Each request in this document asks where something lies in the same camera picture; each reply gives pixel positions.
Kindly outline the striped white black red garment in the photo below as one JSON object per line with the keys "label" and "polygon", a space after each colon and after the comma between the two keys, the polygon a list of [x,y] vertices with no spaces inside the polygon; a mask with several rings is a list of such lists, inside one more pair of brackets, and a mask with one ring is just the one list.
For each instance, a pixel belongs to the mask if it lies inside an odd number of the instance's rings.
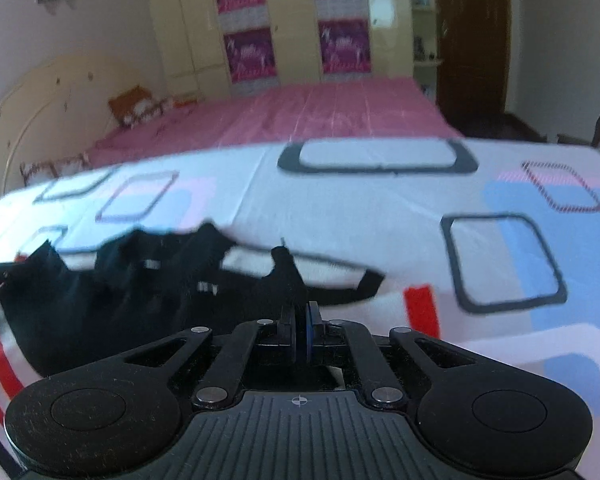
{"label": "striped white black red garment", "polygon": [[22,469],[3,430],[27,385],[195,326],[227,334],[277,318],[287,299],[373,325],[436,332],[429,287],[343,260],[253,247],[206,222],[185,233],[127,232],[94,252],[51,242],[0,262],[0,479]]}

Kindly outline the patterned white blue bedsheet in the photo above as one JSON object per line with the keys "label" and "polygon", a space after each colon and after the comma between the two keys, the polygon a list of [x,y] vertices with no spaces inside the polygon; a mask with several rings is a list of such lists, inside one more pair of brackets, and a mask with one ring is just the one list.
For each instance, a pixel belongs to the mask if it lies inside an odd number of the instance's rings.
{"label": "patterned white blue bedsheet", "polygon": [[561,382],[594,432],[600,479],[600,148],[486,140],[336,140],[145,159],[0,198],[0,262],[50,243],[69,266],[135,229],[214,223],[226,265],[263,274],[285,243],[304,279],[375,297],[325,318],[394,326]]}

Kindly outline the pink bed cover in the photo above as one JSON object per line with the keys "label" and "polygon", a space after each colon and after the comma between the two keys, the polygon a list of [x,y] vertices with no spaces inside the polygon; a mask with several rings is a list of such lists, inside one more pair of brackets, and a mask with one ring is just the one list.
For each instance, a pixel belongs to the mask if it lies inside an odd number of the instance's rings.
{"label": "pink bed cover", "polygon": [[247,144],[459,136],[414,79],[363,78],[174,107],[146,124],[114,129],[86,154],[99,168]]}

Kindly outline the orange patterned pillow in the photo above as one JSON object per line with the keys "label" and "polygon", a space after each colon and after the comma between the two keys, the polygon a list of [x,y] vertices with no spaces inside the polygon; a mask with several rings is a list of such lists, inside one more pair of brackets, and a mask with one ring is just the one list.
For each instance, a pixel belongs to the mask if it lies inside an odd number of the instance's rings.
{"label": "orange patterned pillow", "polygon": [[166,114],[174,101],[158,99],[148,89],[136,86],[110,99],[108,106],[121,128],[132,129]]}

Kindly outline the brown floral pillow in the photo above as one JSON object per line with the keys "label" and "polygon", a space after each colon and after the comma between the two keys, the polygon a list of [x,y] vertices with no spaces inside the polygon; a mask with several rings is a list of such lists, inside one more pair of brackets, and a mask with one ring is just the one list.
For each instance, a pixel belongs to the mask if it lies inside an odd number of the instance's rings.
{"label": "brown floral pillow", "polygon": [[92,165],[87,154],[81,153],[55,160],[23,162],[20,165],[20,174],[24,186],[31,186],[63,177],[71,177],[91,169]]}

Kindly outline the cream bed headboard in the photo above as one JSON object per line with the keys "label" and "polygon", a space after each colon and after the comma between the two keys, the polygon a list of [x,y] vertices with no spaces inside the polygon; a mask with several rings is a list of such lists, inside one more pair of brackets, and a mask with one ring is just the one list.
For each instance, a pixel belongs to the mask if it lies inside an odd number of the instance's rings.
{"label": "cream bed headboard", "polygon": [[24,162],[82,153],[117,128],[108,101],[144,83],[134,67],[98,52],[30,70],[0,101],[0,197],[23,187]]}

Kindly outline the cream wardrobe with purple panels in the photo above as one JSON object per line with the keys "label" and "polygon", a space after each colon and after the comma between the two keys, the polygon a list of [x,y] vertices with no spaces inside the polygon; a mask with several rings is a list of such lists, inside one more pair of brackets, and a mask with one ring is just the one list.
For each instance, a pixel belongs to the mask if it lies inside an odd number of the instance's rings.
{"label": "cream wardrobe with purple panels", "polygon": [[176,96],[414,73],[411,0],[149,0],[149,9]]}

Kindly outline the dark wooden door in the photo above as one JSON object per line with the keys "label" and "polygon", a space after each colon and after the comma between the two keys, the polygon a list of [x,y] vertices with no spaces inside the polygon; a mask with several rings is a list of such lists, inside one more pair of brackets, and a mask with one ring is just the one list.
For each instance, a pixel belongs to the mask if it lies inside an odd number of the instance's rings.
{"label": "dark wooden door", "polygon": [[460,132],[501,115],[509,62],[509,0],[437,0],[437,102]]}

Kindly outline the cream corner shelf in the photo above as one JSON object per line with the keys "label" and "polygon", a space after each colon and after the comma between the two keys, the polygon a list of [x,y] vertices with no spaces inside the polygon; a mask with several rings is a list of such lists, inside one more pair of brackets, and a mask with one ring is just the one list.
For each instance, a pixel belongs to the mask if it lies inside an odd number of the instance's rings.
{"label": "cream corner shelf", "polygon": [[439,11],[437,0],[411,0],[414,37],[414,79],[422,93],[437,102],[439,54]]}

